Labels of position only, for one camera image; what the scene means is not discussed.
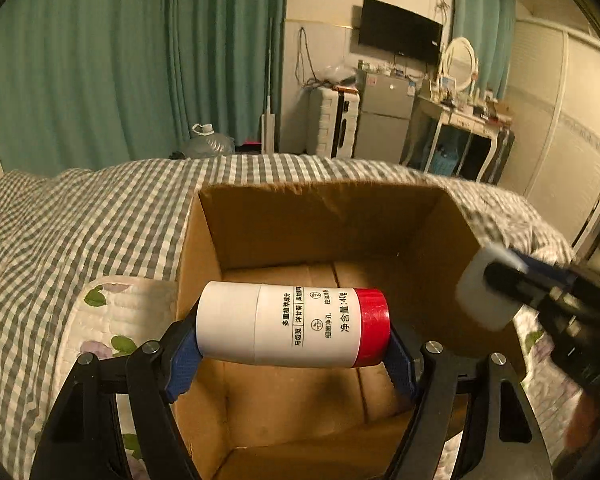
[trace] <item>green curtain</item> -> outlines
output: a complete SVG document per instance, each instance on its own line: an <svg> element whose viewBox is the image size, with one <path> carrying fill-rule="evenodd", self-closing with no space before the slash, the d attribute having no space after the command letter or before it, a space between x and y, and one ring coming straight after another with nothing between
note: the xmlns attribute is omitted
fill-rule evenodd
<svg viewBox="0 0 600 480"><path fill-rule="evenodd" d="M478 56L478 88L504 96L516 25L516 0L454 0L453 37L464 36Z"/></svg>
<svg viewBox="0 0 600 480"><path fill-rule="evenodd" d="M8 0L2 167L54 175L166 157L195 123L258 140L270 35L280 107L283 15L284 0Z"/></svg>

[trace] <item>black tv screen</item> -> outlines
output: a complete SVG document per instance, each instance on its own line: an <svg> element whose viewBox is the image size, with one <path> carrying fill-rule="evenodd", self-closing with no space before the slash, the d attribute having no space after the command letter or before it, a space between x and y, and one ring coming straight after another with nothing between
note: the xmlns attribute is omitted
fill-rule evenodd
<svg viewBox="0 0 600 480"><path fill-rule="evenodd" d="M437 64L442 25L410 10L365 0L358 43Z"/></svg>

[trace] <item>red object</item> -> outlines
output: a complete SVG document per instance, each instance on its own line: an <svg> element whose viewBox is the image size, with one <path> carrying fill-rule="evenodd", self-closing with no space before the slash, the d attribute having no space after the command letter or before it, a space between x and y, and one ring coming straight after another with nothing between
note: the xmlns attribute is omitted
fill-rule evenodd
<svg viewBox="0 0 600 480"><path fill-rule="evenodd" d="M391 322L384 295L374 288L355 288L360 302L360 346L354 367L377 365L389 344Z"/></svg>

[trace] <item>plaid bedspread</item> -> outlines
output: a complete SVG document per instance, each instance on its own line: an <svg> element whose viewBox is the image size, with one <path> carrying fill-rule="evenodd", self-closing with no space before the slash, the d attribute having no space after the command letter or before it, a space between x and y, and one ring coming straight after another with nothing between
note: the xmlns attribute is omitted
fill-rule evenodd
<svg viewBox="0 0 600 480"><path fill-rule="evenodd" d="M336 179L442 186L481 242L496 240L550 263L572 256L522 197L384 162L235 155L143 160L55 178L8 173L0 180L0 461L8 472L29 477L76 295L111 274L176 280L190 188Z"/></svg>

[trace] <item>blue gripper pad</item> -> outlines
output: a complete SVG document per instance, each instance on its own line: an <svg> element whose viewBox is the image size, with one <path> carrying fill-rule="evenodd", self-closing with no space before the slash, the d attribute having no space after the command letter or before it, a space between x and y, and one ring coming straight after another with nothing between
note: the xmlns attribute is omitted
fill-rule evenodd
<svg viewBox="0 0 600 480"><path fill-rule="evenodd" d="M183 339L171 359L171 377L169 384L164 389L167 400L171 404L176 401L178 396L189 390L193 377L196 375L196 370L200 366L200 361L202 361L202 354L198 349L194 328Z"/></svg>
<svg viewBox="0 0 600 480"><path fill-rule="evenodd" d="M400 343L400 339L391 330L386 354L382 360L394 388L401 394L415 400L418 395L418 385L415 382L415 370L410 355Z"/></svg>

